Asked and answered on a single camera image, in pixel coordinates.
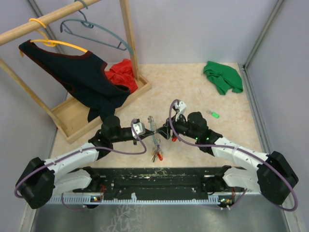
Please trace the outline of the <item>bunch of tagged keys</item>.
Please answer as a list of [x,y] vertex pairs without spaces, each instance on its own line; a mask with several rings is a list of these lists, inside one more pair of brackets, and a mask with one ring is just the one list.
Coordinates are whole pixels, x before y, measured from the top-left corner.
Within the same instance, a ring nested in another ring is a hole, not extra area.
[[153,163],[155,163],[156,160],[159,160],[159,158],[158,158],[158,156],[157,156],[158,154],[160,154],[160,155],[163,157],[163,152],[162,152],[162,150],[161,150],[161,148],[160,148],[159,146],[157,146],[156,148],[154,148],[153,151],[152,151],[151,161],[152,161]]

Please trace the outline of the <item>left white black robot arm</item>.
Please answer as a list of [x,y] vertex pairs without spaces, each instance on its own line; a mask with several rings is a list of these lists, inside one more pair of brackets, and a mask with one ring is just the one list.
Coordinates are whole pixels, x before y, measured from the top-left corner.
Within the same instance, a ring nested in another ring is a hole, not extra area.
[[154,134],[155,131],[146,129],[139,119],[133,119],[129,127],[123,128],[117,116],[109,116],[96,134],[79,148],[52,159],[31,159],[15,185],[14,194],[32,209],[38,209],[53,196],[68,191],[88,189],[94,192],[100,187],[100,179],[91,168],[85,168],[85,164],[110,152],[129,155],[129,152],[116,151],[113,144],[133,141],[145,146],[143,139]]

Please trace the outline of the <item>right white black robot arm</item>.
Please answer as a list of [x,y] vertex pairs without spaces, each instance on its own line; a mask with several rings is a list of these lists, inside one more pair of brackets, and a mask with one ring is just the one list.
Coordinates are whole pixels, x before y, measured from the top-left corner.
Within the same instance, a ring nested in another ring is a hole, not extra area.
[[157,132],[166,139],[179,139],[181,135],[195,139],[191,146],[237,164],[237,168],[224,168],[216,178],[215,184],[219,190],[240,187],[258,191],[275,205],[282,205],[292,195],[294,203],[298,204],[294,187],[299,179],[282,153],[256,152],[231,142],[211,130],[201,112],[190,113],[187,117],[179,115],[168,118]]

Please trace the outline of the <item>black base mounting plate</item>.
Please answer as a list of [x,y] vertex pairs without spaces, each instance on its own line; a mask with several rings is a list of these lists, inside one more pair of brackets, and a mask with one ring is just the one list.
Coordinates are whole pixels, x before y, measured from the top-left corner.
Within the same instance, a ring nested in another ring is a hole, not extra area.
[[219,192],[231,193],[223,181],[228,167],[92,168],[95,181],[75,193],[103,193],[106,200],[206,200]]

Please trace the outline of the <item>green tagged key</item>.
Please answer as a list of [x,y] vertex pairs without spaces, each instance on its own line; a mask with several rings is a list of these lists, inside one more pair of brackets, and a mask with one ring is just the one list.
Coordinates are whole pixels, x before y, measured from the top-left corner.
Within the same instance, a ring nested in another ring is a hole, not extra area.
[[207,110],[206,112],[214,118],[220,118],[219,114],[217,114],[216,112],[213,112],[211,110]]

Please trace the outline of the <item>red crumpled cloth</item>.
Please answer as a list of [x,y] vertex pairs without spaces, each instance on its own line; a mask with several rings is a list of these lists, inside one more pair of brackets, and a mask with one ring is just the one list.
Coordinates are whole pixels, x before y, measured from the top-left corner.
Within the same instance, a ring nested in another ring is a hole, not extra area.
[[133,74],[132,63],[129,59],[123,59],[121,62],[112,65],[108,71],[105,71],[105,74],[115,85],[128,87],[131,94],[138,89]]

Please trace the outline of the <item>green crumpled cloth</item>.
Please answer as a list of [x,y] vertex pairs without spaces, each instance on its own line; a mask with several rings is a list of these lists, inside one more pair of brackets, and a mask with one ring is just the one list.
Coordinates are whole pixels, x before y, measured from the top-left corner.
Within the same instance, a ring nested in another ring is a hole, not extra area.
[[226,95],[229,90],[233,93],[243,92],[242,78],[236,69],[230,66],[208,61],[203,73],[215,85],[220,95]]

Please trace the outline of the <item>dark navy tank top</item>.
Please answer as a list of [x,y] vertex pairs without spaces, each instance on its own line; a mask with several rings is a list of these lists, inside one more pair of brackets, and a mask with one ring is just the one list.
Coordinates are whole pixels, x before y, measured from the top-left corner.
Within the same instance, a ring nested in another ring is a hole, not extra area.
[[64,55],[43,50],[30,41],[19,45],[19,49],[89,108],[89,122],[114,115],[130,95],[128,87],[108,79],[107,63],[90,51],[80,56]]

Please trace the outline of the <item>grey-blue plastic hanger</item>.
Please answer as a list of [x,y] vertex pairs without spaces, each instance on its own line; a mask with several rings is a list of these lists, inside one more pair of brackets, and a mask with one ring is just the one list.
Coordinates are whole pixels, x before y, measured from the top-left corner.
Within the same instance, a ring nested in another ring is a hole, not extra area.
[[92,41],[134,55],[133,29],[127,0],[109,0],[92,7],[85,0],[83,8],[59,21],[59,32]]

